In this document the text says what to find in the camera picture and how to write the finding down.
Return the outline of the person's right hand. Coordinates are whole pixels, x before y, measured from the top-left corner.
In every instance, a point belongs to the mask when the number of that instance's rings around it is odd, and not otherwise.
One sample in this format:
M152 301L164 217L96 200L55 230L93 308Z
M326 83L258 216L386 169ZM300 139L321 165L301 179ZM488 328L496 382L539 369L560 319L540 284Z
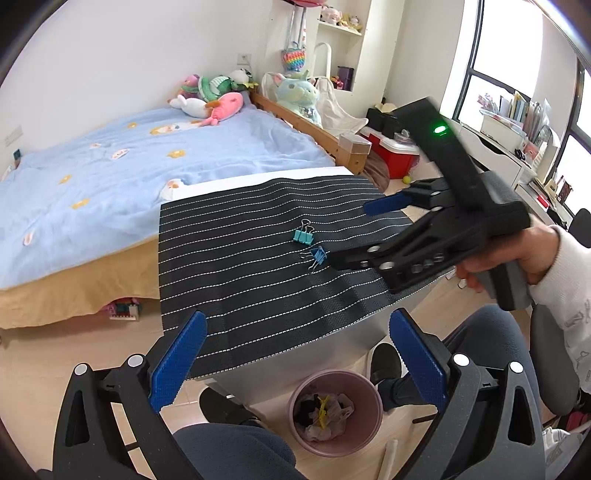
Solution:
M536 223L518 234L491 242L484 250L459 263L456 274L467 282L468 287L482 292L484 286L477 278L477 273L516 261L525 273L528 284L536 285L554 264L559 246L557 231Z

